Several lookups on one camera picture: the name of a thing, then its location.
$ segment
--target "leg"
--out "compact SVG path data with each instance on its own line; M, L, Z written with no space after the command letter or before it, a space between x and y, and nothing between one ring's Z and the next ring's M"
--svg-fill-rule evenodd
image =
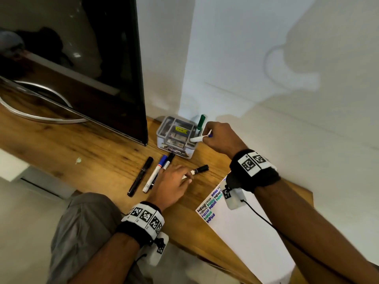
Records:
M105 195L84 193L75 197L59 220L51 244L48 284L67 283L111 238L121 212ZM145 283L137 265L126 283Z

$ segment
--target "television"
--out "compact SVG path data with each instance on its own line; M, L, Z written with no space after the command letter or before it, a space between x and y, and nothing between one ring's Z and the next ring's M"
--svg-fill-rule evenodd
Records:
M0 76L147 145L136 0L1 0Z

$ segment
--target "wooden desk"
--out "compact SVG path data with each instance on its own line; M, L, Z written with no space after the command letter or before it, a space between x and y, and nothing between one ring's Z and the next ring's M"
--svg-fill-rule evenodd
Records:
M7 93L0 87L0 93ZM53 114L44 104L31 108L30 96L17 96L24 110ZM149 144L144 147L121 137L94 123L45 124L22 119L0 105L0 148L38 167L82 192L97 192L107 195L123 212L145 200L142 192L148 177L145 177L134 197L126 195L141 167L149 156L154 163L152 172L162 154L157 148L157 121L148 119ZM174 163L190 168L208 164L210 170L199 174L186 194L177 204L164 212L166 224L163 231L170 241L220 267L226 269L243 283L260 281L241 262L233 251L195 212L195 209L229 172L230 160L203 143L199 144L191 160L175 157ZM312 193L289 182L289 185L313 204ZM304 283L296 272L292 283Z

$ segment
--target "paper sheet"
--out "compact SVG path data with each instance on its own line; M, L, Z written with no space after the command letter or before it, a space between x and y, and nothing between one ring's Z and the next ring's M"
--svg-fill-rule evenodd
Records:
M295 263L279 235L249 206L230 210L221 191L225 184L223 179L196 212L263 284L288 284ZM268 220L255 196L244 194L249 205Z

